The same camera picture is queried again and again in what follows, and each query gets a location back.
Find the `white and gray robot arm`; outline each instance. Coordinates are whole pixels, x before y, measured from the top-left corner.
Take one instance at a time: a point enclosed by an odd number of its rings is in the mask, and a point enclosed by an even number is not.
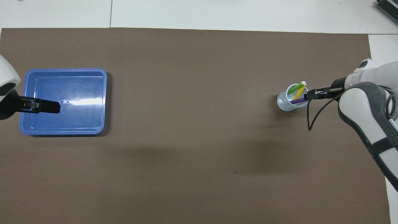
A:
[[[60,112],[59,102],[19,96],[14,89],[21,82],[10,63],[0,55],[0,120],[11,117],[15,112],[54,113]]]
[[[374,66],[370,59],[330,88],[342,88],[340,118],[359,135],[398,191],[398,61]]]

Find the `green marker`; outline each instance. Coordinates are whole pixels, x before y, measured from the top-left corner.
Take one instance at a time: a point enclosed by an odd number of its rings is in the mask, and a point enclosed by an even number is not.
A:
[[[289,89],[289,91],[287,92],[287,94],[291,94],[292,92],[298,90],[299,88],[306,86],[307,83],[305,83],[305,81],[302,81],[301,83],[297,84],[296,86],[294,86],[293,88]]]

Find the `purple marker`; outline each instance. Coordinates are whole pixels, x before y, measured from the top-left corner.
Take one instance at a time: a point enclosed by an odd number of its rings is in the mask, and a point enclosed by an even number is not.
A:
[[[302,102],[305,102],[305,101],[308,101],[308,100],[304,99],[304,97],[303,97],[303,98],[300,98],[300,99],[297,99],[297,100],[292,100],[292,101],[290,101],[290,103],[291,104],[298,104],[298,103],[302,103]]]

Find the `yellow marker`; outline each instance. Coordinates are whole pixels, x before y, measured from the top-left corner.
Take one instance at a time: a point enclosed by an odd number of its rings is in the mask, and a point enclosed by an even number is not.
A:
[[[295,97],[293,98],[293,100],[297,100],[300,97],[301,93],[304,91],[304,89],[305,89],[305,86],[299,88]]]

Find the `cup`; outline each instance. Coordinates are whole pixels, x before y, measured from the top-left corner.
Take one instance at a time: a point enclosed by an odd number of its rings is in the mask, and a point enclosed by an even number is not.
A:
[[[291,94],[287,94],[287,92],[289,91],[289,89],[293,88],[294,86],[296,86],[296,84],[292,84],[290,85],[286,91],[282,92],[279,94],[278,98],[277,98],[277,104],[279,106],[280,109],[284,110],[284,111],[291,111],[294,110],[296,108],[300,108],[300,107],[304,107],[308,104],[308,101],[302,102],[302,103],[298,103],[298,104],[292,104],[290,103],[291,100],[293,100],[293,98],[295,97],[296,93],[298,90],[292,92]],[[304,94],[306,94],[308,92],[307,87],[304,88],[304,91],[301,93],[301,95],[299,96],[299,98],[304,97]]]

